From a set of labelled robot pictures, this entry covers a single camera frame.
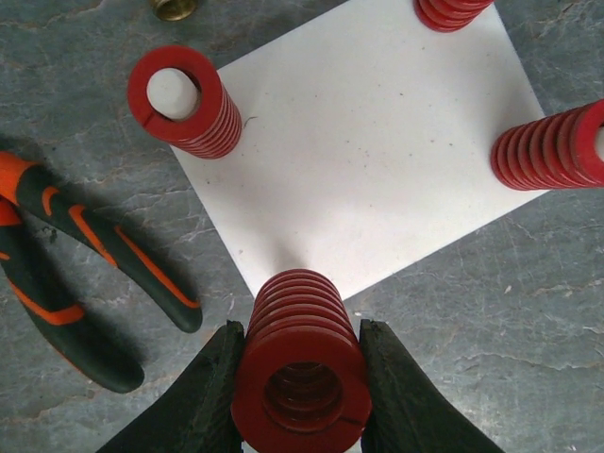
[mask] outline coil spring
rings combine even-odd
[[[425,26],[444,33],[470,24],[494,0],[413,0],[415,12]]]
[[[197,110],[186,120],[165,118],[147,99],[149,79],[164,68],[185,73],[201,93]],[[146,54],[130,75],[128,104],[136,120],[153,137],[202,159],[225,156],[241,138],[241,114],[216,69],[205,56],[189,47],[168,45]]]
[[[263,453],[343,452],[370,411],[364,358],[335,286],[309,270],[267,281],[236,377],[243,438]]]
[[[601,187],[604,161],[596,140],[603,126],[604,100],[512,127],[495,142],[491,167],[519,191]]]

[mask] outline orange and black pliers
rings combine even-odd
[[[84,375],[118,393],[141,385],[141,366],[103,334],[43,266],[43,254],[15,210],[28,210],[86,244],[136,281],[185,332],[201,326],[199,303],[119,226],[69,201],[36,162],[0,152],[0,263],[8,283],[48,342]]]

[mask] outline stone surface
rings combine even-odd
[[[129,114],[137,59],[181,43],[222,66],[339,3],[208,0],[167,24],[144,1],[2,2],[0,147],[42,159],[73,198],[179,266],[196,283],[205,321],[181,333],[127,277],[27,217],[87,310],[136,351],[146,379],[127,396],[87,381],[1,277],[0,451],[93,452],[227,318],[246,323],[251,312],[173,154]],[[546,113],[604,97],[602,2],[508,0],[499,9]],[[549,193],[346,305],[357,323],[387,320],[445,396],[505,450],[604,452],[603,239],[600,191]]]

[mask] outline white board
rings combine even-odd
[[[489,167],[543,116],[495,7],[441,34],[411,0],[350,0],[220,76],[241,142],[175,152],[253,295],[307,267],[347,298],[541,194]]]

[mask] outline brass fitting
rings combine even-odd
[[[197,8],[197,0],[149,0],[153,12],[162,21],[180,21]]]

